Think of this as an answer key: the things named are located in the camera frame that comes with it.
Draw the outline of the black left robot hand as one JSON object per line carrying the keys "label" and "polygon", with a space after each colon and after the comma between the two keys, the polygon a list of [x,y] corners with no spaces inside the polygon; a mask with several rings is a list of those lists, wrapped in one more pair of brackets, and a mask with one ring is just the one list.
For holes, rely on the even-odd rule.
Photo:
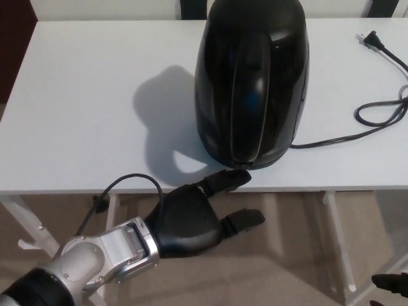
{"label": "black left robot hand", "polygon": [[197,256],[265,221],[262,212],[243,208],[218,218],[209,199],[248,183],[246,170],[222,170],[168,193],[145,218],[161,258]]}

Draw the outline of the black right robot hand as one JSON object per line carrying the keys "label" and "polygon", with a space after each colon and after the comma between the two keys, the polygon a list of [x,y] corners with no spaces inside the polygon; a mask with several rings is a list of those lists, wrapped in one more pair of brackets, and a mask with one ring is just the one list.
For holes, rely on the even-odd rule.
{"label": "black right robot hand", "polygon": [[407,298],[407,273],[381,273],[371,277],[372,283],[379,289]]}

